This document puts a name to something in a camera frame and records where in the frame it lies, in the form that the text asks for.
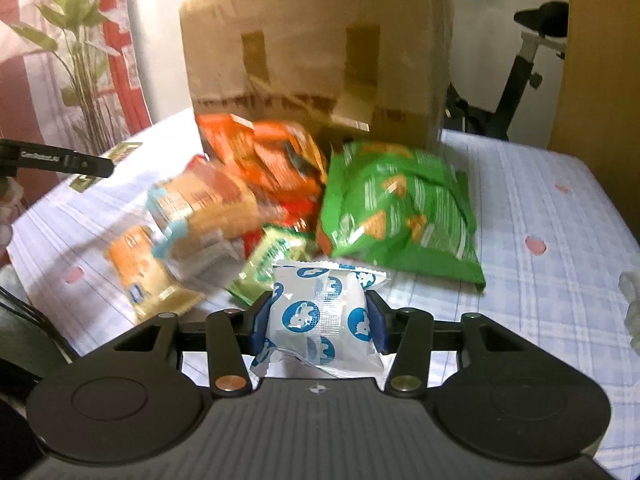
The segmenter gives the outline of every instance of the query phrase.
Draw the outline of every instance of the plaid tablecloth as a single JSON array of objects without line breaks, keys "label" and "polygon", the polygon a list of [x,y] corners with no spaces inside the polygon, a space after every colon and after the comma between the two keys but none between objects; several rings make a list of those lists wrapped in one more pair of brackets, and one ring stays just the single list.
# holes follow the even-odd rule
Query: plaid tablecloth
[{"label": "plaid tablecloth", "polygon": [[[450,163],[469,174],[478,218],[476,247],[487,286],[391,272],[380,292],[392,307],[413,306],[435,319],[482,312],[594,378],[612,404],[597,460],[621,479],[640,474],[640,358],[623,325],[627,305],[618,276],[638,244],[590,171],[557,153],[454,132],[444,133]],[[146,223],[146,190],[179,173],[201,152],[190,110],[133,140],[143,143],[114,175],[83,194],[68,182],[14,225],[9,250],[31,301],[79,352],[89,352],[133,326],[117,276],[102,257],[126,228]],[[194,280],[207,301],[188,320],[233,303],[224,287],[241,262],[231,259]],[[77,277],[81,269],[80,280]],[[430,385],[456,370],[435,352]],[[207,383],[204,355],[185,357],[183,371]]]}]

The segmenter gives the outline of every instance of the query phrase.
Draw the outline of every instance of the white wall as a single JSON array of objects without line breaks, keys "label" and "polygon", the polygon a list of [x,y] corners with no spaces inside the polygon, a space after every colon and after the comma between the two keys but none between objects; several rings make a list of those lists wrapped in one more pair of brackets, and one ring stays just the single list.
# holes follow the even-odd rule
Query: white wall
[{"label": "white wall", "polygon": [[[184,0],[127,0],[140,81],[153,122],[191,106],[178,8]],[[548,0],[456,0],[451,79],[470,104],[493,111],[500,100],[522,28],[513,13]],[[562,61],[540,48],[534,70],[543,76],[527,88],[509,131],[514,142],[545,148],[554,120]]]},{"label": "white wall", "polygon": [[[451,53],[451,80],[469,104],[494,111],[520,50],[523,27],[513,21],[517,10],[539,7],[549,0],[456,0]],[[509,138],[546,148],[551,136],[563,62],[540,48],[534,71],[542,77],[538,90],[527,87]]]}]

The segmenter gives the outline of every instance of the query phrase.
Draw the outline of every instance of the white snack packet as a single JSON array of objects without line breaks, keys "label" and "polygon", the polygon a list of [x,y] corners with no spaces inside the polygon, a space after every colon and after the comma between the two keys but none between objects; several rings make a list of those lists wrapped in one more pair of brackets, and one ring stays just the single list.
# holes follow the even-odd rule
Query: white snack packet
[{"label": "white snack packet", "polygon": [[266,374],[275,351],[338,378],[376,377],[384,367],[369,328],[365,289],[386,273],[335,262],[278,262],[264,349],[251,371]]}]

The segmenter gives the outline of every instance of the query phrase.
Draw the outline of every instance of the ribbed gray surface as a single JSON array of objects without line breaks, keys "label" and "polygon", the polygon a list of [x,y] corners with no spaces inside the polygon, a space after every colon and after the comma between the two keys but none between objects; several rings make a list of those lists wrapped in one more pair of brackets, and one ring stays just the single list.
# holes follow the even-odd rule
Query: ribbed gray surface
[{"label": "ribbed gray surface", "polygon": [[587,458],[551,467],[510,466],[458,447],[414,400],[373,380],[266,379],[219,400],[183,443],[135,465],[91,468],[49,458],[29,480],[608,479]]}]

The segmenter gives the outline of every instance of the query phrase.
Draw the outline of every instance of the light green snack packet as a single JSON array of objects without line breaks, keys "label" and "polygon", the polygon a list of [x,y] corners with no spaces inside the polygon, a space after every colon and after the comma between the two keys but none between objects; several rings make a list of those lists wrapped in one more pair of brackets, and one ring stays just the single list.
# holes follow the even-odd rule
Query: light green snack packet
[{"label": "light green snack packet", "polygon": [[307,234],[267,226],[262,240],[227,290],[251,305],[263,292],[273,290],[274,262],[309,260],[316,247]]},{"label": "light green snack packet", "polygon": [[325,254],[486,285],[466,174],[399,144],[356,141],[332,156],[318,241]]}]

